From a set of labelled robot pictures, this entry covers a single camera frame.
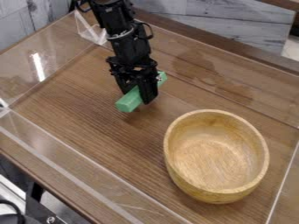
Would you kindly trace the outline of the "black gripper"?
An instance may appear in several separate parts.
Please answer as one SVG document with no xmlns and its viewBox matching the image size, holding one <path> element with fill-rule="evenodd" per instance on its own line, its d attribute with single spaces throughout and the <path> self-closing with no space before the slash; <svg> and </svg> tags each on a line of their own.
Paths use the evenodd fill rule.
<svg viewBox="0 0 299 224">
<path fill-rule="evenodd" d="M 146 33 L 110 35 L 107 40 L 115 55 L 107 58 L 111 74 L 126 95 L 138 85 L 144 105 L 158 96 L 156 61 L 151 58 L 150 39 Z"/>
</svg>

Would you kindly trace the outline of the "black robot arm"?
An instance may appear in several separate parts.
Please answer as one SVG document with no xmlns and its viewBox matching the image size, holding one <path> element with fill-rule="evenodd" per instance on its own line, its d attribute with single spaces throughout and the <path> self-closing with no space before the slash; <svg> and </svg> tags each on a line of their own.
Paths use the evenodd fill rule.
<svg viewBox="0 0 299 224">
<path fill-rule="evenodd" d="M 90 5 L 98 24 L 107 31 L 114 56 L 107 57 L 111 75 L 127 94 L 139 88 L 142 101 L 148 104 L 158 96 L 158 62 L 151 58 L 150 40 L 154 38 L 148 23 L 135 19 L 130 0 L 83 0 Z"/>
</svg>

